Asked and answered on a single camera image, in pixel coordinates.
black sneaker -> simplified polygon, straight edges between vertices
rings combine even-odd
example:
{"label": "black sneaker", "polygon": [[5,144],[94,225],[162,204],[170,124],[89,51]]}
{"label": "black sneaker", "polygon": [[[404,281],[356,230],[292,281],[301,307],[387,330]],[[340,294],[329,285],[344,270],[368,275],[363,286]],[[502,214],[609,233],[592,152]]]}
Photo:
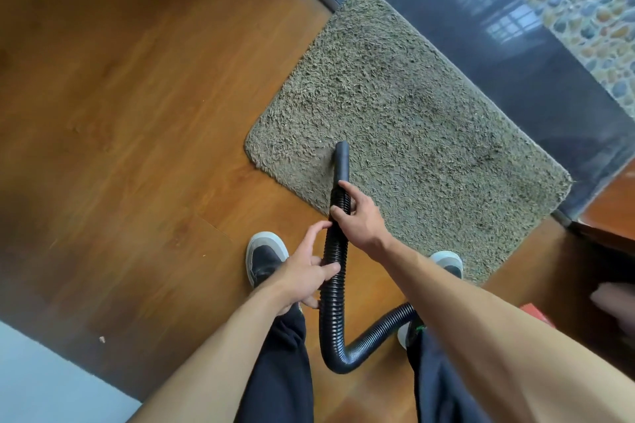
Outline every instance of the black sneaker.
{"label": "black sneaker", "polygon": [[[463,261],[459,258],[458,254],[452,251],[438,251],[434,253],[430,259],[457,278],[463,279]],[[417,339],[417,334],[423,330],[425,330],[425,323],[419,318],[419,315],[415,313],[415,317],[412,321],[399,328],[397,331],[397,339],[401,346],[406,349]]]}
{"label": "black sneaker", "polygon": [[289,251],[274,233],[257,233],[247,244],[245,265],[252,288],[258,287],[289,257]]}

red object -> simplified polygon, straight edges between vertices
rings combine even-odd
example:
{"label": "red object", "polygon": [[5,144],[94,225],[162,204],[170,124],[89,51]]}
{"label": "red object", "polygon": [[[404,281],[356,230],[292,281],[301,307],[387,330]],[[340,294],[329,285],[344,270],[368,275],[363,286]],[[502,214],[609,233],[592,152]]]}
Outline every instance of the red object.
{"label": "red object", "polygon": [[533,304],[523,304],[520,309],[522,309],[528,315],[532,315],[534,318],[538,318],[540,321],[547,323],[552,328],[555,328],[552,322],[549,321],[549,318],[543,315],[540,310],[535,307]]}

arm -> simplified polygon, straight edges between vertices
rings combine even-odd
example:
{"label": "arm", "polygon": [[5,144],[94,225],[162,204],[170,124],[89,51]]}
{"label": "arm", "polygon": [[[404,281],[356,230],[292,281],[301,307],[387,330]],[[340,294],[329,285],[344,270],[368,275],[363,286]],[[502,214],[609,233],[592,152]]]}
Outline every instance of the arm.
{"label": "arm", "polygon": [[312,294],[340,270],[312,256],[317,234],[307,231],[296,252],[255,290],[229,320],[144,403],[132,423],[233,421],[242,393],[274,318],[297,302],[317,307]]}
{"label": "arm", "polygon": [[372,199],[333,218],[355,246],[383,265],[434,331],[465,385],[499,422],[626,422],[635,383],[576,341],[491,293],[449,274],[397,241]]}

rug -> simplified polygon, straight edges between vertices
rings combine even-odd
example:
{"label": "rug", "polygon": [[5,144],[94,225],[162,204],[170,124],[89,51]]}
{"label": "rug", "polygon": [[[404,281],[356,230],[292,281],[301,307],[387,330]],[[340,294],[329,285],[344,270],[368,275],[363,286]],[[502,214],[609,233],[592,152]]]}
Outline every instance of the rug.
{"label": "rug", "polygon": [[384,0],[345,0],[251,128],[245,151],[326,214],[330,159],[391,233],[458,253],[484,282],[568,194],[567,171]]}

white wall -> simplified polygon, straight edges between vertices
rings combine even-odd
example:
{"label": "white wall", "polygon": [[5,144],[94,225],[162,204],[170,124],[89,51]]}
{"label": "white wall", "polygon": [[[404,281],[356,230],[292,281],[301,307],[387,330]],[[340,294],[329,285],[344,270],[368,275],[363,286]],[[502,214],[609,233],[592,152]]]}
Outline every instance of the white wall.
{"label": "white wall", "polygon": [[1,423],[123,423],[139,405],[0,322]]}

